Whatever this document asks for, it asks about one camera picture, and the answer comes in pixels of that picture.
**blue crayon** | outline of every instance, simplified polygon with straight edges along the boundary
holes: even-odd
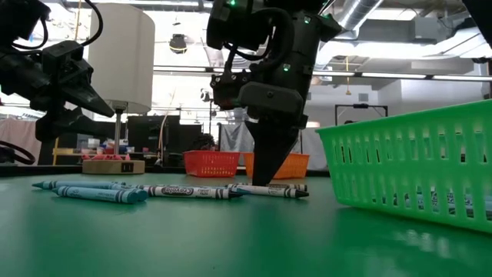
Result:
[[[138,195],[130,190],[112,190],[112,189],[88,189],[62,186],[52,189],[54,193],[61,197],[70,197],[77,199],[89,199],[107,202],[135,204],[138,201]]]
[[[129,189],[138,195],[138,201],[145,201],[148,198],[148,193],[142,189],[137,189],[132,185],[126,185],[125,182],[92,182],[92,181],[52,181],[39,182],[32,186],[40,189],[55,189],[62,186],[88,188],[88,189]]]

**desk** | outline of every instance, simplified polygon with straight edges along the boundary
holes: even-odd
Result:
[[[141,205],[59,198],[43,180],[222,185],[186,175],[54,175],[0,181],[2,276],[486,276],[492,238],[338,205],[328,178],[311,196]]]

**wooden block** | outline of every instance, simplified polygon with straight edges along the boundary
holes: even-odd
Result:
[[[144,161],[85,160],[82,163],[84,174],[144,174]]]

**green table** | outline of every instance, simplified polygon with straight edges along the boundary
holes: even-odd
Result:
[[[59,198],[43,180],[219,185],[184,175],[0,179],[0,276],[486,276],[492,237],[338,205],[330,179],[311,196],[143,205]],[[246,181],[237,177],[236,182]]]

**crayon label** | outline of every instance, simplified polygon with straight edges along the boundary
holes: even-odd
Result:
[[[164,187],[161,192],[163,195],[190,196],[193,194],[193,188]]]

